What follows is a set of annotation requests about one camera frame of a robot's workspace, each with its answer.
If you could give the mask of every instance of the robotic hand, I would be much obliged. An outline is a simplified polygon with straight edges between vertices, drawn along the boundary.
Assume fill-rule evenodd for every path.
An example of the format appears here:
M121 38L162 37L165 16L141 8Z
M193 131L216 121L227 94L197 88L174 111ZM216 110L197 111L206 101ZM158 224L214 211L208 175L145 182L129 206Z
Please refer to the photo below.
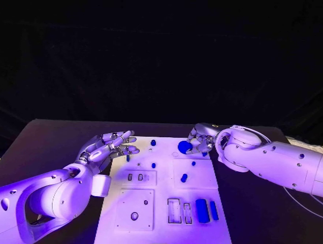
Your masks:
M200 144L193 147L190 141ZM240 126L220 130L198 123L187 141L180 142L184 154L216 148L217 160L237 172L250 171L272 183L323 197L323 154L281 142L270 142L256 131Z
M95 136L63 169L0 187L0 243L34 243L82 213L89 196L108 195L110 178L99 175L115 157L136 154L134 131ZM25 204L41 217L27 222Z

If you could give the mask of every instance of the table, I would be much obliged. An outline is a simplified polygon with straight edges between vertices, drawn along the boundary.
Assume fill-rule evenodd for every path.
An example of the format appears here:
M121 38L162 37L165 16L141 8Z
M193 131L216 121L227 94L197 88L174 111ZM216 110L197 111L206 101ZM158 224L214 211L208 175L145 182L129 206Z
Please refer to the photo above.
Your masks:
M0 186L63 168L82 144L96 134L134 130L138 136L187 137L193 125L99 121L33 120L0 160ZM250 127L272 141L288 143L278 128ZM217 163L210 152L232 243L323 243L323 219L308 213L283 188ZM302 204L323 215L323 207L304 193ZM37 243L93 243L103 199L90 197L77 218Z

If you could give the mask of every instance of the black curtain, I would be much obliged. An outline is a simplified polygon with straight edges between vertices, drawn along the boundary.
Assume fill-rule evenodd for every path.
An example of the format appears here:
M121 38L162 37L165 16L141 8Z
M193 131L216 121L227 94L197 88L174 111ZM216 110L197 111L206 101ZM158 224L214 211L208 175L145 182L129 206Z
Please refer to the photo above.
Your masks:
M323 2L0 1L0 156L35 118L276 126L321 144Z

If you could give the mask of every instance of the robotic arm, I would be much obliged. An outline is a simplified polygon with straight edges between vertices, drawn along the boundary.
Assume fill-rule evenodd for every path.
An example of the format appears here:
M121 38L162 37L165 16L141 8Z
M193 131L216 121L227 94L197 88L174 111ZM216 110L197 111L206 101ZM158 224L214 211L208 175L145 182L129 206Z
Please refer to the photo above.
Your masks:
M184 154L216 148L217 160L237 172L250 171L272 183L323 197L323 154L281 142L270 142L256 131L240 126L219 130L198 123L187 141L178 144Z
M0 187L0 243L34 243L82 213L89 196L108 195L110 178L99 175L115 157L136 154L134 131L95 136L63 169ZM38 215L28 223L25 210Z

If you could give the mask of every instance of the blue block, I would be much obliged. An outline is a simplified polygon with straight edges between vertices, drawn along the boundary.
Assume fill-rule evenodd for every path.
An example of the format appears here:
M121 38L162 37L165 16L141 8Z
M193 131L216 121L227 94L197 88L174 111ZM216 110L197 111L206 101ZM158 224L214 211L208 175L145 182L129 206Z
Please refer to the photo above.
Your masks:
M183 183L187 181L187 177L188 177L188 175L187 175L187 174L183 174L181 179L180 179L180 181L181 181Z
M185 151L193 149L193 145L187 141L181 141L177 145L178 151L185 154Z
M197 220L200 223L208 223L210 222L210 216L208 216L208 210L207 210L207 204L204 199L196 200L196 212L197 212Z
M216 205L214 205L213 201L210 201L210 213L211 213L213 219L217 220L217 209L216 209Z

